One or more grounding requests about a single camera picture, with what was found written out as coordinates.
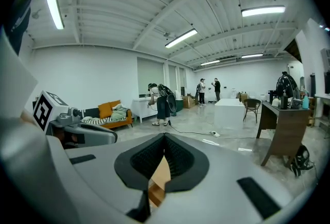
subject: blue bottle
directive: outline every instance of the blue bottle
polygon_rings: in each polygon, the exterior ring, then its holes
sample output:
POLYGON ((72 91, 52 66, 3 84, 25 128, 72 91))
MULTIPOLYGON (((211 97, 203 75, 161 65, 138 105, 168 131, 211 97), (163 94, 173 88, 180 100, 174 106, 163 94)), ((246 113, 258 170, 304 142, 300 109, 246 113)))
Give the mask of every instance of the blue bottle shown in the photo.
POLYGON ((309 108, 309 98, 308 98, 308 91, 307 90, 304 90, 305 91, 305 97, 303 99, 303 109, 307 109, 309 108))

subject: fluorescent ceiling light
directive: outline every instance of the fluorescent ceiling light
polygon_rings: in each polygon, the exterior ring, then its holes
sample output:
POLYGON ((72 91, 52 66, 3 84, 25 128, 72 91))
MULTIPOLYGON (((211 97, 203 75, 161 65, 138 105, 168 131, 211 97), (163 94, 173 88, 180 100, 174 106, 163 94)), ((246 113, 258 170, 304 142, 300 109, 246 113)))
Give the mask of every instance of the fluorescent ceiling light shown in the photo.
POLYGON ((242 16, 252 16, 257 14, 266 14, 266 13, 281 13, 285 11, 285 6, 277 5, 277 6, 263 6, 258 8, 244 9, 242 10, 242 16))
POLYGON ((47 4, 48 4, 49 10, 51 12, 51 15, 52 15, 56 28, 59 30, 64 29, 64 25, 63 25, 62 18, 60 15, 57 0, 47 0, 47 4))
POLYGON ((197 34, 197 31, 195 29, 191 29, 188 32, 185 32, 183 35, 175 38, 174 40, 172 40, 171 42, 169 42, 167 45, 165 45, 166 48, 171 48, 172 46, 180 43, 181 41, 183 41, 184 39, 187 39, 193 35, 197 34))
POLYGON ((242 58, 249 58, 249 57, 262 57, 263 54, 254 54, 254 55, 247 55, 247 56, 242 56, 242 58))
POLYGON ((209 64, 219 63, 219 62, 220 62, 220 60, 216 60, 216 61, 212 61, 212 62, 206 62, 201 65, 209 65, 209 64))

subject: bottle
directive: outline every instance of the bottle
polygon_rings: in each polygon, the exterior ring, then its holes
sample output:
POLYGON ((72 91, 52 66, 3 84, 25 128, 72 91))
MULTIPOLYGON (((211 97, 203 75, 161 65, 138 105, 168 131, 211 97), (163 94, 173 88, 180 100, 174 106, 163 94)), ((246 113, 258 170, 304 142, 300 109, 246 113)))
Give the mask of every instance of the bottle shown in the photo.
POLYGON ((286 110, 288 108, 288 96, 283 90, 283 96, 280 99, 280 108, 286 110))
POLYGON ((304 89, 304 91, 305 91, 305 97, 304 97, 304 99, 303 99, 303 109, 308 110, 308 108, 309 108, 308 91, 305 90, 305 89, 304 89))

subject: white ceiling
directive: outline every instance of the white ceiling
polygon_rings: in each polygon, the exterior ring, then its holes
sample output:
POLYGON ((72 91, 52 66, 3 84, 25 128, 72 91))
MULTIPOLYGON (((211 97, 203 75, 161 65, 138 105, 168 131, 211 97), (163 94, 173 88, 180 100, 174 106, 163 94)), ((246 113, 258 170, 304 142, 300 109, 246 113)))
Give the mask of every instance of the white ceiling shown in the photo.
POLYGON ((223 57, 281 53, 309 13, 305 0, 58 0, 64 30, 57 30, 45 0, 32 0, 27 29, 34 48, 94 45, 133 49, 197 68, 223 57), (241 9, 285 5, 283 14, 243 18, 241 9), (198 34, 170 49, 174 37, 198 34))

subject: person in black shirt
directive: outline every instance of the person in black shirt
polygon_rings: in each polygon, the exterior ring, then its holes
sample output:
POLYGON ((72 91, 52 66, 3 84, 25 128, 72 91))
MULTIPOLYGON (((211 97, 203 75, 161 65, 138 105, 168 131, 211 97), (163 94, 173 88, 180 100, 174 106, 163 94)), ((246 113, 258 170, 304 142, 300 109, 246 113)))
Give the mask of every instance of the person in black shirt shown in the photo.
POLYGON ((220 82, 218 82, 217 78, 214 79, 214 82, 212 82, 212 85, 214 87, 214 91, 216 92, 217 101, 219 101, 220 100, 220 82))

